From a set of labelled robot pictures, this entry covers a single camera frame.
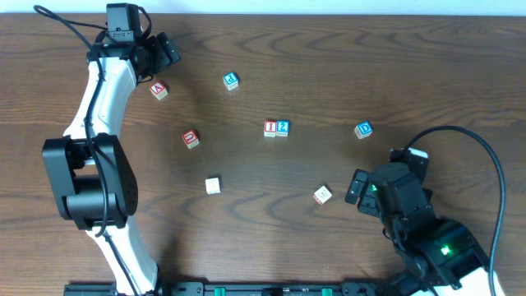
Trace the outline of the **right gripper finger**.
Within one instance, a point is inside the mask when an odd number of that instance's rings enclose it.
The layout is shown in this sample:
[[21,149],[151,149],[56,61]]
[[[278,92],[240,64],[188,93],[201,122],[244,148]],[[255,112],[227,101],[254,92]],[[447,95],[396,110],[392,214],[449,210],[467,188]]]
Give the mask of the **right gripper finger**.
[[369,184],[369,173],[362,169],[356,169],[349,184],[344,200],[349,204],[356,204],[365,195]]
[[358,203],[358,211],[365,215],[379,218],[380,212],[376,205],[376,196],[373,193],[366,192]]

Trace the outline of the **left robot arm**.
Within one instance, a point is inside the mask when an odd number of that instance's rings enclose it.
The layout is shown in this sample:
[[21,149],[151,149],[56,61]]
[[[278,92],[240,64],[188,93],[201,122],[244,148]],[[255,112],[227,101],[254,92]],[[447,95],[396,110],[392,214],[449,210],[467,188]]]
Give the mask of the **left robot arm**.
[[58,213],[87,233],[115,276],[112,284],[67,284],[65,295],[178,295],[160,278],[136,225],[136,176],[120,143],[127,101],[143,78],[179,59],[165,33],[109,34],[87,54],[89,80],[71,125],[42,154]]

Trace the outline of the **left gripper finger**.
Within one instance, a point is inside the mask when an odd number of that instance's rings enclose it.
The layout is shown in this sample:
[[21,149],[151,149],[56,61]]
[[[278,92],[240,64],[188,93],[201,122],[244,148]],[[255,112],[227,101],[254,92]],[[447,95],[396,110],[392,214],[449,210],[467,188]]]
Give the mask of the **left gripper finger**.
[[150,72],[152,74],[163,71],[171,63],[170,49],[168,46],[169,41],[167,35],[152,35],[146,40],[146,48],[151,55]]
[[171,39],[164,33],[157,35],[159,41],[158,47],[158,65],[170,66],[180,60],[180,55],[174,47]]

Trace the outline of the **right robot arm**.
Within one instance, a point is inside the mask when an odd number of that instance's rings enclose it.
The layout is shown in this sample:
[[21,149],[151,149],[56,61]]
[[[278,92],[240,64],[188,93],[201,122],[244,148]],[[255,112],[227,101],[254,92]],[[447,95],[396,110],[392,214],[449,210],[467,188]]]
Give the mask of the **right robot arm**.
[[490,258],[468,228],[436,214],[424,182],[428,155],[392,150],[372,172],[356,169],[345,196],[358,211],[376,217],[405,264],[376,284],[377,295],[488,295]]

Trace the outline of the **red letter I block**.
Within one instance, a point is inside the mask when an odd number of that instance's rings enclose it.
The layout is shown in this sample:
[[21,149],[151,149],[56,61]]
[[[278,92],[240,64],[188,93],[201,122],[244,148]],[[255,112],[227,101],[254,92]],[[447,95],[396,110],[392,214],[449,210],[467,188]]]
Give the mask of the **red letter I block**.
[[276,137],[277,122],[276,121],[265,121],[264,124],[264,136],[265,137]]

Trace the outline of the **blue number 2 block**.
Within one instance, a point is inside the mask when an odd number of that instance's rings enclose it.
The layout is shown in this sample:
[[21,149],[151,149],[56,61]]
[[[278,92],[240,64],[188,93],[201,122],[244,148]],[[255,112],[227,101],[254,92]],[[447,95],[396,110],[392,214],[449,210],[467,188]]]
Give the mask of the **blue number 2 block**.
[[290,122],[287,120],[278,120],[276,122],[276,136],[287,137],[290,130]]

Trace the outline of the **red letter A block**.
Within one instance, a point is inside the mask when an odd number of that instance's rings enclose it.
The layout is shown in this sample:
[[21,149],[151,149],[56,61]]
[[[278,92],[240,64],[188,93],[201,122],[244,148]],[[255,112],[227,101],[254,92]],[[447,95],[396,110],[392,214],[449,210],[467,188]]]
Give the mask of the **red letter A block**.
[[163,82],[157,81],[150,86],[150,92],[157,100],[162,100],[168,95],[168,88]]

